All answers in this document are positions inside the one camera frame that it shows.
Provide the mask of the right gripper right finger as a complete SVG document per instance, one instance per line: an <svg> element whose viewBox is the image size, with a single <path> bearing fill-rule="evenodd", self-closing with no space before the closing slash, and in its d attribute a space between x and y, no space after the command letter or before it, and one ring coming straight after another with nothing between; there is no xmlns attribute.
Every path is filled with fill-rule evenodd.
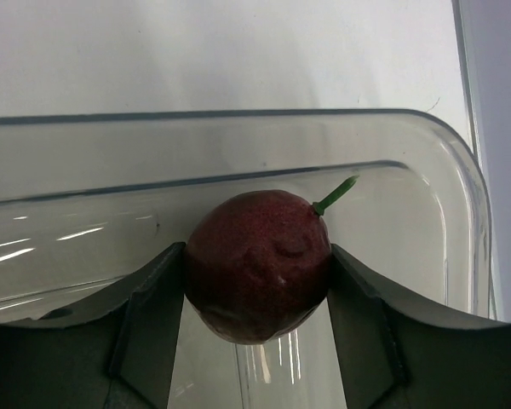
<svg viewBox="0 0 511 409"><path fill-rule="evenodd" d="M332 247L327 296L349 408L511 408L511 323L446 307Z"/></svg>

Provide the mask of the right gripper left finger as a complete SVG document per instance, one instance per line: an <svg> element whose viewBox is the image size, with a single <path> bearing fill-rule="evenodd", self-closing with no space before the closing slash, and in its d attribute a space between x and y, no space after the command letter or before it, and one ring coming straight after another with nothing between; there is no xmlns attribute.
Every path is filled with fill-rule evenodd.
<svg viewBox="0 0 511 409"><path fill-rule="evenodd" d="M0 324L0 408L165 408L181 322L182 252L38 320Z"/></svg>

